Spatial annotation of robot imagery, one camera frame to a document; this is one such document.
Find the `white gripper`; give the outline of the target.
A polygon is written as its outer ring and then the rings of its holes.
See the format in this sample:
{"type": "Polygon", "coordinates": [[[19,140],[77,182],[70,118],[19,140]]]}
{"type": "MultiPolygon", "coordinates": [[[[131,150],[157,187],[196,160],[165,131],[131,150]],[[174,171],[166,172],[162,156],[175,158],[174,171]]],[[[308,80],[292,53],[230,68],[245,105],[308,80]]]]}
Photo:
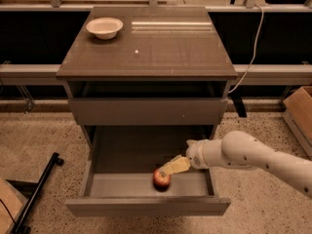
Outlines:
{"type": "Polygon", "coordinates": [[[221,167],[225,158],[221,151],[221,140],[188,140],[186,157],[176,155],[159,170],[167,175],[179,174],[192,168],[197,170],[208,169],[209,167],[221,167]]]}

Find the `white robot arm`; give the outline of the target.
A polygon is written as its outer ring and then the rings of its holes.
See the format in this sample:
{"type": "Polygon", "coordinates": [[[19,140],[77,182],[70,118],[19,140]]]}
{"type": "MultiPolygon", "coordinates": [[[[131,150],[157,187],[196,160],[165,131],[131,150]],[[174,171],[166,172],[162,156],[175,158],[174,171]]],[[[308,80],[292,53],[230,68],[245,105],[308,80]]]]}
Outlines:
{"type": "Polygon", "coordinates": [[[312,162],[309,160],[277,151],[240,131],[230,132],[223,139],[190,139],[186,143],[186,155],[177,155],[163,165],[159,169],[161,176],[183,173],[190,168],[259,168],[312,198],[312,162]]]}

